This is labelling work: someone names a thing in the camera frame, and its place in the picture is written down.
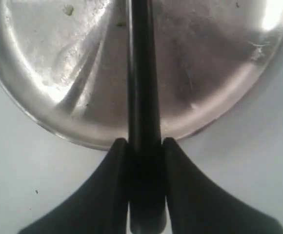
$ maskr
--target stainless steel lid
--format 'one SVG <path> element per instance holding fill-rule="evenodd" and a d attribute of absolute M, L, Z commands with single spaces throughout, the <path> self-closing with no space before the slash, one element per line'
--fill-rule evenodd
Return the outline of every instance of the stainless steel lid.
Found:
<path fill-rule="evenodd" d="M 283 38 L 283 0 L 155 0 L 154 18 L 163 137 L 230 109 Z M 106 149 L 127 135 L 125 27 L 125 0 L 0 0 L 0 83 L 47 130 Z"/>

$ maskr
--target white surface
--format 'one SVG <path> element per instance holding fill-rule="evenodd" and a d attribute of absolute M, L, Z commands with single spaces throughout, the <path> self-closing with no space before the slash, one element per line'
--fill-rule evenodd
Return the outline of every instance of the white surface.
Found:
<path fill-rule="evenodd" d="M 283 47 L 233 111 L 182 146 L 212 180 L 283 225 Z M 104 154 L 45 131 L 0 88 L 0 234 L 60 204 Z"/>

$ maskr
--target white countertop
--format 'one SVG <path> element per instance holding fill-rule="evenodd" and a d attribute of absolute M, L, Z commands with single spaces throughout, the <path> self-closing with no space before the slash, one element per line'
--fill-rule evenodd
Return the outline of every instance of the white countertop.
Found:
<path fill-rule="evenodd" d="M 218 185 L 283 225 L 283 47 L 232 111 L 181 145 Z M 59 205 L 104 155 L 45 131 L 0 88 L 0 234 Z"/>

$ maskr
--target black rod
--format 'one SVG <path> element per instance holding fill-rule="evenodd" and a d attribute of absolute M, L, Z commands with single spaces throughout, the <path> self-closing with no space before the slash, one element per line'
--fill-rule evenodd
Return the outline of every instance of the black rod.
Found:
<path fill-rule="evenodd" d="M 137 156 L 161 145 L 151 0 L 127 0 L 129 144 Z"/>

